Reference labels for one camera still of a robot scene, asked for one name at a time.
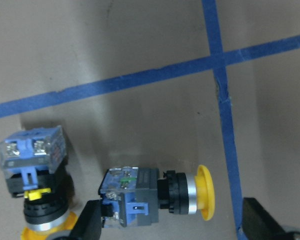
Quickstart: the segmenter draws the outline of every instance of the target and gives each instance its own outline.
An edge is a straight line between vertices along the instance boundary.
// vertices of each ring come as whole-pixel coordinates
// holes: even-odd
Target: blue tape line
[[[300,49],[300,35],[0,103],[0,118]]]
[[[242,235],[240,234],[240,228],[242,225],[243,198],[217,4],[215,0],[202,0],[202,5],[211,56],[219,56],[219,61],[223,63],[222,67],[213,68],[213,75],[218,85],[218,105],[221,119],[223,146],[228,171],[234,223],[237,237],[239,239]]]

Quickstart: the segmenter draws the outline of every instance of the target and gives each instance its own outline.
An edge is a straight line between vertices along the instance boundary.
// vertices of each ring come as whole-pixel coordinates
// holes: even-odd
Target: gray surface
[[[225,50],[300,34],[300,0],[217,5]],[[0,103],[207,56],[202,14],[199,0],[0,0]],[[227,69],[243,195],[300,228],[300,50]],[[236,238],[210,71],[2,118],[0,141],[58,124],[72,145],[76,213],[109,167],[211,170],[211,221],[159,211],[162,224],[104,229],[101,239]],[[0,171],[0,239],[19,238],[22,205]]]

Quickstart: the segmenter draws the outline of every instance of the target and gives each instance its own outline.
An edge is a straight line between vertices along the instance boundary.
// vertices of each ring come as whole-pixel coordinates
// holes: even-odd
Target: blue tape
[[[242,234],[240,234],[240,229],[242,225],[243,198],[217,4],[215,0],[202,0],[202,5],[211,56],[219,56],[219,61],[223,64],[222,67],[213,68],[213,75],[218,85],[218,105],[223,146],[228,171],[234,223],[239,239],[242,236]]]
[[[0,103],[0,118],[300,49],[300,35]]]

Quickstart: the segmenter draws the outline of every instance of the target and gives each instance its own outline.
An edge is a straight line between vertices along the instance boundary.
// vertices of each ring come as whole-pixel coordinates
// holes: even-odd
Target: yellow tab
[[[42,198],[42,194],[51,193],[51,188],[41,188],[36,190],[24,191],[24,198],[30,201],[38,200]]]

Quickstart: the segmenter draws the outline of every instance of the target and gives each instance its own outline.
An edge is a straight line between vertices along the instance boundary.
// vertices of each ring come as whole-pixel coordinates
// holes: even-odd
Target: metal ring
[[[185,177],[186,177],[188,196],[189,196],[188,214],[195,214],[197,212],[197,189],[195,183],[195,176],[193,174],[186,173]]]
[[[64,223],[67,220],[69,213],[70,213],[70,211],[68,209],[62,216],[58,217],[57,219],[55,219],[53,221],[42,223],[42,224],[27,223],[26,225],[29,229],[36,231],[36,232],[47,231],[47,230],[53,229],[53,228],[59,226],[60,224]]]

